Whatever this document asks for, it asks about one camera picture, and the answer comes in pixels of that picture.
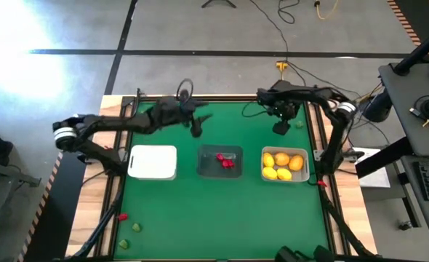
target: white container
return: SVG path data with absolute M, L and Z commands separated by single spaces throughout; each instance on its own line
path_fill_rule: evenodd
M 263 176 L 263 154 L 269 153 L 273 157 L 277 153 L 286 153 L 290 157 L 295 155 L 300 155 L 303 157 L 303 167 L 300 171 L 291 171 L 289 167 L 287 166 L 278 166 L 274 165 L 274 170 L 277 170 L 278 168 L 285 168 L 288 171 L 292 173 L 292 180 L 280 180 L 280 179 L 267 179 Z M 260 163 L 260 175 L 263 178 L 264 181 L 268 182 L 279 182 L 279 183 L 299 183 L 299 182 L 306 182 L 308 179 L 310 179 L 310 167 L 308 165 L 308 153 L 305 149 L 301 148 L 280 148 L 280 147 L 273 147 L 273 146 L 265 146 L 263 150 L 261 151 L 261 163 Z
M 174 180 L 177 149 L 174 146 L 132 147 L 127 173 L 141 180 Z

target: white bin lid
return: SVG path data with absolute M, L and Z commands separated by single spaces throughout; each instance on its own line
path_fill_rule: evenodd
M 174 146 L 133 146 L 127 172 L 133 178 L 172 180 L 176 174 Z

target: orange striped tape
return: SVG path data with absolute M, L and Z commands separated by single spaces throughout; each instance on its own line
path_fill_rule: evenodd
M 413 31 L 412 26 L 409 24 L 409 21 L 405 18 L 400 8 L 398 8 L 397 3 L 394 0 L 387 0 L 387 1 L 390 8 L 393 10 L 394 14 L 396 15 L 398 21 L 402 24 L 402 27 L 404 27 L 404 30 L 409 35 L 413 44 L 416 46 L 421 45 L 421 41 L 418 38 L 418 35 Z
M 58 168 L 60 167 L 62 158 L 63 158 L 63 154 L 59 153 L 57 158 L 56 158 L 56 162 L 55 162 L 55 165 L 53 167 L 52 174 L 50 175 L 49 180 L 47 182 L 47 186 L 45 186 L 45 191 L 44 191 L 43 195 L 41 196 L 39 207 L 37 208 L 37 211 L 35 212 L 35 216 L 33 217 L 31 227 L 28 230 L 27 237 L 24 240 L 23 248 L 20 251 L 19 256 L 17 257 L 17 262 L 24 262 L 25 254 L 27 253 L 28 246 L 32 241 L 33 234 L 35 233 L 35 228 L 39 224 L 40 216 L 43 213 L 45 205 L 47 204 L 49 192 L 51 191 L 52 184 L 55 181 L 55 176 L 57 174 Z

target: white paper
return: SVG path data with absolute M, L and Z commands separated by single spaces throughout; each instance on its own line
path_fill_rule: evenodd
M 353 150 L 365 153 L 357 160 L 356 164 L 381 151 L 380 149 L 373 148 L 353 148 Z M 386 172 L 386 169 L 384 167 L 380 168 L 375 172 L 365 176 L 364 178 L 360 178 L 360 186 L 390 188 L 388 173 Z

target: concrete floor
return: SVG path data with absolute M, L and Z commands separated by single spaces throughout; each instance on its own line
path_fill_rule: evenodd
M 283 51 L 276 29 L 248 1 L 233 0 L 231 9 L 199 0 L 139 0 L 126 49 L 198 49 Z M 15 144 L 12 164 L 34 177 L 49 177 L 57 149 L 54 121 L 74 113 L 96 114 L 113 62 L 110 55 L 24 55 L 27 49 L 115 49 L 130 0 L 18 1 L 0 3 L 0 136 Z M 322 1 L 328 10 L 332 1 Z M 257 0 L 284 30 L 289 51 L 409 52 L 413 43 L 386 0 L 342 0 L 336 14 L 320 21 L 313 1 L 291 8 L 297 22 L 287 25 L 276 14 L 276 1 Z M 171 94 L 190 77 L 195 93 L 253 93 L 278 78 L 275 57 L 145 57 L 124 56 L 113 89 L 115 95 Z M 377 68 L 397 60 L 291 58 L 322 79 L 360 94 L 378 83 Z M 286 79 L 300 83 L 288 72 Z M 307 84 L 323 84 L 310 76 Z M 403 131 L 394 113 L 378 124 L 391 142 Z M 383 146 L 369 126 L 350 134 L 357 146 Z M 0 260 L 17 257 L 42 188 L 21 188 L 0 223 Z M 395 230 L 406 219 L 397 201 L 370 202 L 370 222 L 380 254 L 391 258 L 429 260 L 426 227 Z M 423 239 L 423 252 L 410 239 Z

